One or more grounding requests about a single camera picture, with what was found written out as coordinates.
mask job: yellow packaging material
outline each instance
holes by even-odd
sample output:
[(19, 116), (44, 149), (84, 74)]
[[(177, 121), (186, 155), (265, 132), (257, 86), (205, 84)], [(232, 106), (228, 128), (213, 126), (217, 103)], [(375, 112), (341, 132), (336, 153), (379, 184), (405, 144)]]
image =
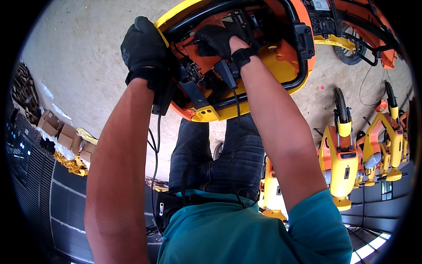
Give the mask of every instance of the yellow packaging material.
[(79, 159), (79, 155), (75, 156), (75, 159), (68, 161), (60, 152), (54, 152), (54, 158), (60, 162), (64, 167), (68, 169), (70, 173), (74, 173), (79, 176), (88, 175), (87, 166)]
[(91, 142), (92, 144), (96, 145), (98, 143), (98, 139), (93, 137), (88, 131), (86, 131), (83, 128), (77, 128), (76, 131), (83, 139), (85, 139), (88, 142)]

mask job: denim jeans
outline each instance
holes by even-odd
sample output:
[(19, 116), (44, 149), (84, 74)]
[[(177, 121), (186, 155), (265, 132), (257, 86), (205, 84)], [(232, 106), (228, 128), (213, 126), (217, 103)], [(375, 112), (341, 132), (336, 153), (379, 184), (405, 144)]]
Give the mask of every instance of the denim jeans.
[(182, 175), (189, 166), (186, 189), (237, 193), (255, 201), (263, 161), (264, 147), (250, 113), (227, 120), (224, 147), (215, 161), (210, 150), (209, 124), (183, 118), (171, 156), (169, 192), (181, 191)]

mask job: yellow scooter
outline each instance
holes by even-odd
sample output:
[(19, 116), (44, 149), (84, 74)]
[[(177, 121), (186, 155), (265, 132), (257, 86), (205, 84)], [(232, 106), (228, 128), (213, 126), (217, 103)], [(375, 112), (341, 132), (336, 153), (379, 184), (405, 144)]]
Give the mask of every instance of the yellow scooter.
[[(362, 148), (362, 165), (368, 180), (365, 186), (375, 184), (375, 170), (379, 164), (379, 176), (385, 177), (386, 181), (396, 181), (401, 179), (401, 172), (398, 166), (402, 161), (403, 149), (403, 126), (399, 120), (399, 110), (392, 87), (389, 82), (385, 82), (387, 92), (388, 113), (377, 113), (369, 128), (366, 136), (357, 140), (359, 147)], [(384, 140), (379, 142), (379, 135), (382, 129), (385, 129)]]
[(335, 88), (334, 126), (327, 126), (321, 136), (321, 145), (317, 150), (319, 166), (325, 181), (334, 196), (334, 204), (339, 211), (349, 210), (352, 202), (347, 195), (353, 190), (358, 176), (358, 155), (353, 142), (352, 117), (346, 107), (343, 93)]

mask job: concrete ground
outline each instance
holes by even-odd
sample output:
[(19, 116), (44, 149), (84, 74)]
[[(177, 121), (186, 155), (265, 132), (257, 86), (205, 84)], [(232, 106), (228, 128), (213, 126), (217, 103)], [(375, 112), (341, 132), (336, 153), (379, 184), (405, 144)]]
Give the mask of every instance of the concrete ground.
[[(120, 54), (126, 30), (136, 16), (155, 21), (181, 1), (53, 1), (35, 25), (22, 53), (44, 108), (98, 138), (126, 88), (127, 68)], [(404, 61), (397, 60), (393, 70), (386, 71), (380, 65), (371, 68), (362, 84), (370, 68), (365, 62), (345, 65), (333, 47), (317, 45), (314, 71), (306, 85), (292, 95), (310, 128), (323, 131), (326, 125), (334, 124), (333, 88), (336, 86), (342, 89), (346, 105), (352, 108), (355, 133), (367, 127), (362, 117), (371, 120), (375, 112), (374, 106), (367, 105), (386, 98), (383, 80), (392, 84), (399, 105), (405, 103), (411, 91), (411, 77)], [(51, 91), (53, 99), (46, 95), (43, 85)], [(52, 103), (71, 120), (55, 111)], [(180, 119), (171, 110), (162, 118), (157, 179), (168, 179)], [(156, 116), (151, 117), (150, 128), (156, 134)], [(317, 145), (320, 136), (312, 133)], [(224, 140), (224, 134), (225, 122), (210, 123), (211, 151)], [(154, 153), (148, 148), (147, 176), (152, 176), (154, 163)]]

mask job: wire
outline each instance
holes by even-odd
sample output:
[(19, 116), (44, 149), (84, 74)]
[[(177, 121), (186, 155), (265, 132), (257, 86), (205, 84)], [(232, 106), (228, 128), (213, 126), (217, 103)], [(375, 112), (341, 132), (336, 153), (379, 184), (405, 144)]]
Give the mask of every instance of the wire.
[(371, 69), (372, 69), (372, 66), (369, 67), (368, 71), (366, 72), (366, 75), (363, 78), (362, 83), (360, 84), (360, 89), (359, 89), (359, 100), (360, 100), (361, 104), (363, 104), (364, 106), (376, 106), (377, 104), (379, 104), (379, 101), (376, 102), (376, 103), (373, 103), (373, 104), (365, 104), (364, 102), (362, 102), (362, 99), (361, 99), (361, 96), (360, 96), (360, 93), (362, 92), (363, 83), (365, 82), (365, 79), (368, 76), (368, 73), (371, 71)]
[[(236, 118), (236, 133), (235, 133), (235, 136), (237, 136), (238, 130), (239, 130), (240, 106), (239, 106), (239, 98), (237, 97), (237, 94), (234, 91), (234, 89), (232, 89), (232, 92), (233, 92), (233, 95), (235, 97), (237, 111), (238, 111), (238, 116)], [(233, 158), (235, 156), (235, 144), (236, 144), (236, 140), (233, 140), (233, 150), (232, 150), (232, 158), (230, 159), (229, 178), (230, 178), (230, 183), (232, 185), (233, 191), (236, 192), (236, 198), (237, 198), (239, 204), (245, 209), (246, 205), (244, 205), (242, 203), (242, 201), (240, 200), (239, 194), (238, 194), (240, 190), (236, 190), (235, 184), (234, 184), (233, 179), (232, 179), (232, 164), (233, 164)]]
[(154, 139), (154, 135), (151, 132), (151, 129), (148, 128), (148, 132), (149, 135), (151, 136), (151, 141), (152, 144), (149, 142), (148, 140), (148, 144), (151, 146), (152, 150), (155, 153), (155, 170), (154, 170), (154, 175), (152, 177), (151, 180), (151, 207), (152, 207), (152, 216), (154, 217), (154, 225), (157, 228), (157, 233), (160, 234), (160, 236), (162, 237), (162, 233), (160, 232), (160, 229), (158, 228), (157, 225), (157, 218), (155, 215), (155, 207), (154, 207), (154, 181), (155, 181), (155, 176), (157, 175), (157, 170), (158, 170), (158, 152), (160, 151), (160, 123), (161, 123), (161, 115), (158, 115), (158, 121), (157, 121), (157, 145), (155, 144), (155, 139)]
[(180, 53), (180, 54), (182, 54), (182, 56), (183, 57), (188, 57), (188, 55), (186, 55), (186, 54), (183, 54), (177, 47), (176, 47), (176, 43), (174, 43), (173, 42), (173, 46), (174, 46), (174, 49), (178, 52), (178, 53)]
[(390, 79), (390, 82), (393, 82), (390, 78), (390, 75), (388, 74), (388, 69), (385, 69), (385, 71), (387, 71), (387, 76), (388, 76), (388, 79)]
[[(235, 135), (238, 135), (238, 130), (239, 130), (239, 121), (240, 121), (240, 105), (239, 105), (239, 98), (238, 98), (238, 96), (237, 96), (236, 92), (235, 92), (234, 90), (232, 90), (232, 92), (233, 92), (233, 95), (234, 95), (234, 97), (235, 97), (236, 107), (237, 107), (237, 112), (238, 112), (238, 115), (237, 115), (237, 118), (236, 118), (236, 133), (235, 133)], [(233, 183), (233, 180), (232, 180), (232, 164), (233, 164), (233, 158), (234, 158), (234, 156), (235, 156), (235, 147), (233, 146), (233, 150), (232, 150), (232, 158), (230, 159), (230, 169), (229, 169), (229, 178), (230, 178), (230, 183), (231, 183), (231, 185), (232, 185), (233, 190), (236, 192), (235, 194), (236, 194), (236, 198), (237, 198), (237, 200), (238, 200), (239, 204), (240, 204), (240, 205), (241, 205), (244, 209), (246, 209), (246, 208), (248, 208), (248, 207), (252, 207), (252, 206), (254, 206), (254, 205), (258, 202), (258, 200), (259, 200), (260, 196), (259, 196), (259, 194), (258, 194), (258, 198), (256, 199), (256, 201), (255, 201), (252, 205), (248, 205), (248, 206), (246, 206), (246, 205), (245, 205), (244, 203), (242, 203), (242, 201), (240, 200), (240, 197), (239, 197), (239, 191), (241, 191), (241, 190), (243, 190), (243, 189), (247, 189), (247, 188), (241, 188), (241, 189), (238, 189), (238, 190), (236, 191), (236, 187), (235, 187), (235, 185), (234, 185), (234, 183)]]

